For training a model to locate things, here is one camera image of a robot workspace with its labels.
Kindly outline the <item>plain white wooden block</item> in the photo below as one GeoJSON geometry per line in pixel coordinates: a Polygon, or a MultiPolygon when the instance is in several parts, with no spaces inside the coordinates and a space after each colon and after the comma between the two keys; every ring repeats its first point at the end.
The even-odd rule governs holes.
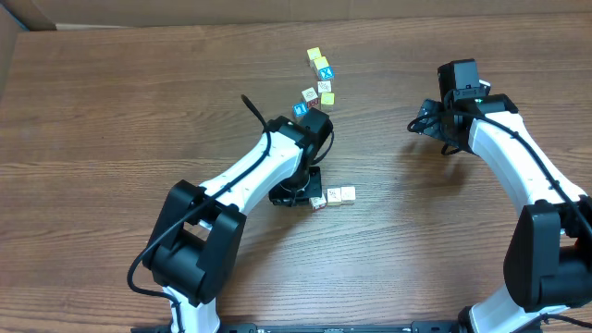
{"type": "Polygon", "coordinates": [[[341,201],[344,204],[353,204],[356,200],[356,189],[353,186],[345,186],[340,188],[341,201]]]}

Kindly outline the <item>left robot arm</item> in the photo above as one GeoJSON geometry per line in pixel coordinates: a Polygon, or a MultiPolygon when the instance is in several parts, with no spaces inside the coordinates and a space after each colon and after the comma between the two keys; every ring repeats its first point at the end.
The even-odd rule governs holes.
{"type": "Polygon", "coordinates": [[[161,332],[217,332],[216,296],[235,265],[247,215],[264,198],[307,205],[323,194],[318,151],[333,135],[328,114],[312,108],[298,122],[265,124],[260,141],[235,165],[194,186],[169,191],[139,256],[168,299],[172,319],[161,332]]]}

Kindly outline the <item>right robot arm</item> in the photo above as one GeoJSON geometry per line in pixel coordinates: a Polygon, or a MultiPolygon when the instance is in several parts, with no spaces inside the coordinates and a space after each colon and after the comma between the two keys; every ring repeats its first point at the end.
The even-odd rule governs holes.
{"type": "Polygon", "coordinates": [[[438,68],[440,99],[426,99],[407,130],[443,143],[442,154],[480,157],[518,221],[503,285],[467,306],[452,332],[538,332],[549,320],[589,328],[564,311],[591,302],[591,197],[563,176],[528,133],[518,107],[491,93],[473,59],[438,68]]]}

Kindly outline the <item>blue pictogram block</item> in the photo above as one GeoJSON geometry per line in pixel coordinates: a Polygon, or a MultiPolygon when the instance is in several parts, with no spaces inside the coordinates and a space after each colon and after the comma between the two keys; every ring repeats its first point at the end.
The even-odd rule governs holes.
{"type": "Polygon", "coordinates": [[[305,103],[298,103],[292,106],[292,114],[296,118],[304,117],[308,113],[308,107],[305,103]]]}

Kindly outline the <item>white block red letters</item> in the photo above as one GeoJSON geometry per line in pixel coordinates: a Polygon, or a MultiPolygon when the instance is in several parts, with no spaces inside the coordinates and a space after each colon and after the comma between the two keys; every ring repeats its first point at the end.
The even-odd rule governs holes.
{"type": "Polygon", "coordinates": [[[321,194],[319,197],[312,197],[309,199],[309,203],[311,207],[317,211],[323,209],[327,206],[327,199],[324,194],[321,194]]]}

